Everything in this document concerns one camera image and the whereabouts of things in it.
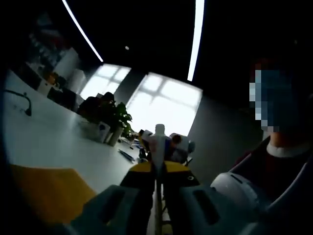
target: bright window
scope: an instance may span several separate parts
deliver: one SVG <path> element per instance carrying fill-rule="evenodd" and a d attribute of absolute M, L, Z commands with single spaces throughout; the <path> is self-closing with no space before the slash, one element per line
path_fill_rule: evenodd
<path fill-rule="evenodd" d="M 101 66 L 88 81 L 80 96 L 83 99 L 87 99 L 90 96 L 96 97 L 98 93 L 115 93 L 119 84 L 124 80 L 130 70 L 130 68 L 117 65 Z"/>
<path fill-rule="evenodd" d="M 155 125 L 165 125 L 165 134 L 187 136 L 196 116 L 202 90 L 157 74 L 148 74 L 127 104 L 132 115 L 132 129 L 154 132 Z"/>

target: dark ceiling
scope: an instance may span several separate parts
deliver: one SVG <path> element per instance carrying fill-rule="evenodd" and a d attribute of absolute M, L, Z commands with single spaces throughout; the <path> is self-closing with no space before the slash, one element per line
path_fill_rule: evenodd
<path fill-rule="evenodd" d="M 67 2 L 105 63 L 187 81 L 194 0 Z M 80 56 L 99 63 L 62 2 L 54 2 L 49 13 Z M 311 53 L 311 22 L 309 8 L 300 4 L 206 0 L 192 84 L 219 101 L 247 107 L 251 62 L 299 48 Z"/>

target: long white table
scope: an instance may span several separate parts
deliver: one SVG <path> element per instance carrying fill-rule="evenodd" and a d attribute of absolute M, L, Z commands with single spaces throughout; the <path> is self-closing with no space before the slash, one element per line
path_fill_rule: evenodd
<path fill-rule="evenodd" d="M 5 94 L 4 140 L 12 164 L 74 168 L 98 193 L 119 184 L 133 166 L 118 149 L 134 158 L 138 150 L 121 143 L 111 147 L 88 139 L 86 129 L 92 133 L 92 125 L 89 128 L 81 116 L 47 99 L 12 72 L 6 80 L 6 89 L 26 92 L 33 106 L 29 117 L 23 111 L 28 107 L 26 99 Z"/>

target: gray plastic part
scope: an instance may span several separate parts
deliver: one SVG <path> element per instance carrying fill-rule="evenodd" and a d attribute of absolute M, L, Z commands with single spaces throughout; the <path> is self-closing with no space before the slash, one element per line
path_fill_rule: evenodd
<path fill-rule="evenodd" d="M 201 191 L 202 202 L 196 197 L 197 192 Z M 251 229 L 251 222 L 247 214 L 239 209 L 232 201 L 225 196 L 216 192 L 211 187 L 204 187 L 202 185 L 196 187 L 187 187 L 180 189 L 180 195 L 187 206 L 189 219 L 191 220 L 192 234 L 197 235 L 217 235 L 217 234 L 247 234 L 245 230 L 249 231 L 248 234 L 253 234 L 254 228 L 257 223 L 254 223 Z M 208 210 L 203 205 L 210 203 L 213 210 Z M 213 216 L 213 223 L 208 222 L 208 217 Z"/>
<path fill-rule="evenodd" d="M 124 235 L 127 233 L 131 209 L 139 190 L 122 186 L 110 186 L 84 205 L 80 216 L 71 222 L 71 226 L 80 235 Z M 113 210 L 112 218 L 104 222 L 101 217 L 109 213 L 112 200 L 119 195 L 120 200 Z"/>

